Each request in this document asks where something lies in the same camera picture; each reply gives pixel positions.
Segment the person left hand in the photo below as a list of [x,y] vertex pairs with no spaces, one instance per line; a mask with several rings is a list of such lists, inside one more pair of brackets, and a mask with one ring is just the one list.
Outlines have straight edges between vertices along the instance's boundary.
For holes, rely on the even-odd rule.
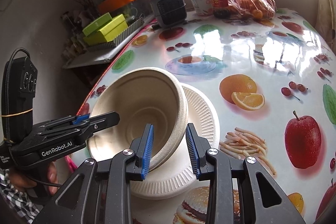
[[[15,189],[17,189],[20,192],[25,192],[26,189],[33,188],[37,186],[37,180],[34,178],[33,180],[31,179],[32,176],[26,176],[16,170],[15,168],[10,168],[8,171],[9,175],[9,181],[13,185]],[[54,162],[49,163],[48,169],[47,169],[47,174],[46,174],[47,180],[42,180],[42,182],[49,182],[52,184],[52,186],[48,186],[49,192],[51,196],[53,196],[59,189],[59,187],[54,186],[59,184],[58,180],[58,172],[57,168]]]

